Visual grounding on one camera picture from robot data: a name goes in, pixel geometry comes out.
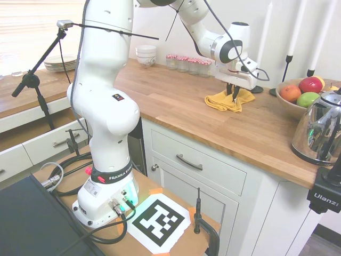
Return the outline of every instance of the window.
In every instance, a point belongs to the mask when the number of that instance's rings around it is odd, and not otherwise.
[[[0,74],[31,69],[56,39],[58,20],[82,22],[84,0],[0,0]],[[63,55],[78,52],[80,28],[67,31]],[[59,55],[57,46],[50,56]]]

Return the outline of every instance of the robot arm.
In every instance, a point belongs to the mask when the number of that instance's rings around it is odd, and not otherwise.
[[[246,89],[256,86],[256,79],[238,58],[234,45],[227,34],[219,35],[207,30],[202,23],[209,9],[204,0],[137,0],[140,7],[171,5],[179,10],[179,16],[187,32],[193,39],[200,56],[215,60],[214,76],[224,82]],[[229,33],[237,46],[245,66],[257,76],[257,63],[248,58],[250,26],[243,22],[233,22]]]
[[[228,35],[208,31],[202,19],[209,9],[204,0],[137,0],[141,7],[171,4],[193,38],[201,56],[216,60],[215,77],[247,89],[255,79],[243,70]],[[124,92],[116,90],[116,77],[127,64],[131,36],[111,33],[109,29],[131,33],[133,0],[86,0],[81,36],[80,59],[74,83],[68,88],[71,106],[90,124],[93,136],[91,176],[78,192],[72,208],[84,225],[97,228],[116,218],[111,207],[115,201],[127,207],[123,196],[138,203],[127,137],[140,118],[137,104]],[[234,22],[229,33],[237,44],[243,61],[254,71],[256,63],[247,57],[249,26]]]

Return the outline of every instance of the fruit bowl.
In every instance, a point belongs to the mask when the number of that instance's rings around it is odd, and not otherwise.
[[[276,88],[276,95],[277,95],[277,99],[278,99],[279,103],[284,107],[284,109],[288,112],[288,114],[290,116],[292,116],[294,119],[296,119],[298,121],[301,120],[301,117],[305,113],[306,108],[298,106],[296,104],[293,104],[293,103],[283,99],[281,97],[281,95],[279,95],[279,93],[287,85],[296,84],[298,86],[302,80],[303,80],[303,78],[288,80],[288,81],[285,81],[285,82],[279,84]]]

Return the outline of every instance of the drawer handle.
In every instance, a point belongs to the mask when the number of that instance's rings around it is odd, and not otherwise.
[[[199,164],[199,165],[195,165],[195,164],[192,164],[191,162],[187,161],[186,159],[183,158],[183,155],[182,154],[179,154],[179,155],[176,155],[176,157],[183,161],[185,164],[189,165],[190,167],[193,167],[195,169],[198,169],[199,171],[202,171],[204,168],[202,166],[202,164]]]
[[[75,137],[75,138],[79,137],[79,133],[74,133],[74,137]],[[61,141],[61,142],[54,142],[54,143],[52,144],[52,146],[55,148],[55,147],[58,147],[58,146],[60,146],[60,145],[63,145],[63,144],[66,143],[67,141],[68,141],[68,139],[63,140],[63,141]]]

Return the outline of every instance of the kitchen counter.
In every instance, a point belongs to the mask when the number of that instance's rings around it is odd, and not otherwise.
[[[41,70],[37,75],[46,101],[66,96],[65,73]],[[17,98],[10,96],[20,79],[6,77],[0,81],[4,91],[0,117],[38,105],[34,90],[25,89]],[[145,119],[305,188],[314,184],[317,166],[290,150],[297,121],[286,114],[268,89],[255,94],[255,101],[242,105],[241,113],[220,112],[208,107],[204,97],[224,90],[221,81],[167,70],[161,65],[144,68],[135,60],[119,73],[115,88],[136,101]]]

